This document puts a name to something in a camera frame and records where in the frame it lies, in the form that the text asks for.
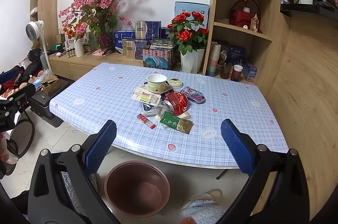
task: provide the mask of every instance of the plaid tablecloth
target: plaid tablecloth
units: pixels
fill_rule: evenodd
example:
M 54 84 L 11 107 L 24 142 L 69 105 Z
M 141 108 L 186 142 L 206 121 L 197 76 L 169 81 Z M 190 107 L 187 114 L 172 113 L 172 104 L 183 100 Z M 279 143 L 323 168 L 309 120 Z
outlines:
M 189 135 L 171 128 L 164 130 L 154 117 L 150 120 L 157 125 L 155 129 L 136 118 L 143 110 L 131 95 L 152 73 L 178 78 L 184 86 L 204 94 L 206 101 L 202 104 L 189 100 L 188 112 L 194 123 Z M 115 145 L 183 164 L 237 166 L 220 134 L 221 122 L 226 118 L 256 144 L 263 143 L 272 151 L 288 151 L 257 86 L 199 74 L 102 63 L 53 98 L 49 107 L 52 113 L 89 134 L 97 133 L 112 119 L 117 126 Z

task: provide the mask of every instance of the table leg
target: table leg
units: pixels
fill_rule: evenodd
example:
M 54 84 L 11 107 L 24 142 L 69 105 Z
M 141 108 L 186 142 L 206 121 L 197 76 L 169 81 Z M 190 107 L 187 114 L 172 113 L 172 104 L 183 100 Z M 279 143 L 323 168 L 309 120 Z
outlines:
M 217 180 L 219 180 L 229 169 L 225 169 L 219 176 L 216 177 Z

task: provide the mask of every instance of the light blue box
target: light blue box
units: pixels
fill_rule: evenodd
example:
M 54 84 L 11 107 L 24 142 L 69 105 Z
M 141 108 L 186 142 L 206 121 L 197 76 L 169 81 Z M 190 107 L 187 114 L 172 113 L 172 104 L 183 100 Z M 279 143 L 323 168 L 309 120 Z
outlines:
M 209 5 L 191 3 L 191 2 L 175 2 L 175 16 L 181 14 L 182 12 L 199 12 L 204 16 L 205 28 L 208 27 L 208 18 L 209 18 Z

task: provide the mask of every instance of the black suitcase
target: black suitcase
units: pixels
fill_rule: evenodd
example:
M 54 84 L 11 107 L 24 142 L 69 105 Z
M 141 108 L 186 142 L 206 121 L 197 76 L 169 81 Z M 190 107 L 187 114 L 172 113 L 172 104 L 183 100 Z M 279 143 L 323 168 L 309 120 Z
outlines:
M 40 116 L 43 120 L 47 121 L 55 128 L 60 126 L 63 120 L 50 112 L 49 102 L 52 98 L 64 91 L 71 84 L 70 81 L 65 81 L 63 79 L 59 80 L 62 83 L 62 87 L 53 92 L 51 95 L 48 96 L 43 90 L 40 90 L 37 91 L 34 96 L 28 99 L 31 111 L 35 112 L 38 116 Z

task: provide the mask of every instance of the white fan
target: white fan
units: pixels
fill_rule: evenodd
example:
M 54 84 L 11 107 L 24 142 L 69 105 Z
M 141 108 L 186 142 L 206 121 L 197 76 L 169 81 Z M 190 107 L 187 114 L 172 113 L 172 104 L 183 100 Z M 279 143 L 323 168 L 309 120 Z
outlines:
M 43 31 L 44 23 L 42 20 L 36 21 L 36 22 L 29 22 L 26 26 L 26 34 L 32 42 L 36 41 L 38 38 L 40 38 L 40 44 L 43 46 L 43 51 L 45 53 L 46 61 L 48 64 L 48 68 L 52 70 L 52 67 L 49 63 L 48 55 L 47 55 L 47 49 L 44 39 L 44 31 Z

